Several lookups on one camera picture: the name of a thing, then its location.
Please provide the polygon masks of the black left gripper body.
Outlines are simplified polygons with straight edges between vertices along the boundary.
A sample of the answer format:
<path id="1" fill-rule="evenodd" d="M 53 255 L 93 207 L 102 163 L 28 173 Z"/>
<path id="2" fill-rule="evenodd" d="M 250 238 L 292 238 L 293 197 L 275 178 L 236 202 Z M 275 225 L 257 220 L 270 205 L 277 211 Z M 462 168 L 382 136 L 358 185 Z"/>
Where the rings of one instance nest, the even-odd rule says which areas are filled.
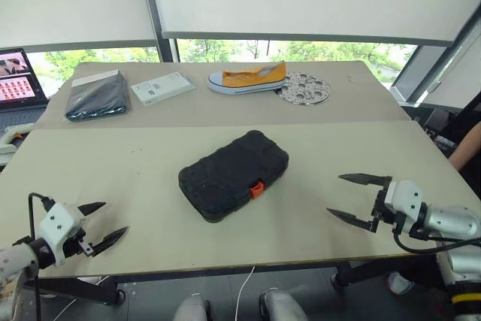
<path id="1" fill-rule="evenodd" d="M 63 253 L 66 258 L 80 255 L 83 253 L 86 256 L 93 255 L 92 245 L 85 242 L 84 237 L 86 232 L 80 228 L 71 238 L 68 238 L 62 246 Z"/>

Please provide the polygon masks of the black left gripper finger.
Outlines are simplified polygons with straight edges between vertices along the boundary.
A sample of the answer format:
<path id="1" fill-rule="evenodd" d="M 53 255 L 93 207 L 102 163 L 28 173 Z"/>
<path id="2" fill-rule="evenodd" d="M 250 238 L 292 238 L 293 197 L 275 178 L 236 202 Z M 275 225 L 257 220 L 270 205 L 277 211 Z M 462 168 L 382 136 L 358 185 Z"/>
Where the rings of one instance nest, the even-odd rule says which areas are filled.
<path id="1" fill-rule="evenodd" d="M 104 236 L 100 243 L 92 246 L 91 256 L 97 256 L 107 250 L 109 247 L 112 247 L 128 230 L 129 227 L 126 226 Z"/>
<path id="2" fill-rule="evenodd" d="M 106 205 L 105 202 L 97 201 L 97 202 L 92 202 L 88 204 L 82 204 L 78 206 L 77 209 L 82 217 L 87 217 L 90 214 L 95 213 L 97 210 L 104 207 L 105 205 Z"/>

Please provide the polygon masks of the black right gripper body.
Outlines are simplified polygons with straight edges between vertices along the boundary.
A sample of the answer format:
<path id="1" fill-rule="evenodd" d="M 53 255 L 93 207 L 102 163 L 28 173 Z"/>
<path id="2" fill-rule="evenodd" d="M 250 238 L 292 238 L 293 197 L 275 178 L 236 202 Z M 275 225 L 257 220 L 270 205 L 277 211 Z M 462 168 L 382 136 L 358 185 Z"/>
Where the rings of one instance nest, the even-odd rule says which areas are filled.
<path id="1" fill-rule="evenodd" d="M 371 221 L 371 228 L 370 231 L 375 233 L 377 231 L 377 227 L 380 221 L 388 223 L 390 225 L 393 224 L 395 220 L 395 212 L 389 210 L 385 204 L 387 192 L 389 186 L 392 182 L 391 176 L 372 176 L 370 184 L 381 186 L 382 189 L 377 193 L 377 196 L 374 201 L 374 206 L 371 211 L 371 216 L 373 217 Z"/>

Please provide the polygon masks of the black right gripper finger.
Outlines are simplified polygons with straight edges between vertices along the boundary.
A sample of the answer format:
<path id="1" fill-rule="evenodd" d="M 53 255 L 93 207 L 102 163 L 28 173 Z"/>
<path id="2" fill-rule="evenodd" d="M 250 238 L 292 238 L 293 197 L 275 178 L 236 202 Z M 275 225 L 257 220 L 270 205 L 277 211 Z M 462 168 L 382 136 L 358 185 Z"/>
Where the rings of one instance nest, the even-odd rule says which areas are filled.
<path id="1" fill-rule="evenodd" d="M 392 182 L 392 178 L 390 176 L 376 176 L 372 174 L 363 174 L 363 173 L 352 173 L 352 174 L 341 174 L 338 176 L 342 180 L 347 180 L 352 183 L 357 183 L 361 185 L 377 185 L 383 188 L 389 186 Z"/>
<path id="2" fill-rule="evenodd" d="M 344 221 L 347 224 L 350 224 L 351 226 L 358 227 L 360 229 L 367 230 L 369 232 L 376 232 L 377 231 L 377 221 L 371 220 L 371 221 L 364 221 L 360 220 L 356 215 L 347 213 L 341 210 L 335 210 L 332 208 L 327 208 L 327 211 L 339 218 L 340 220 Z"/>

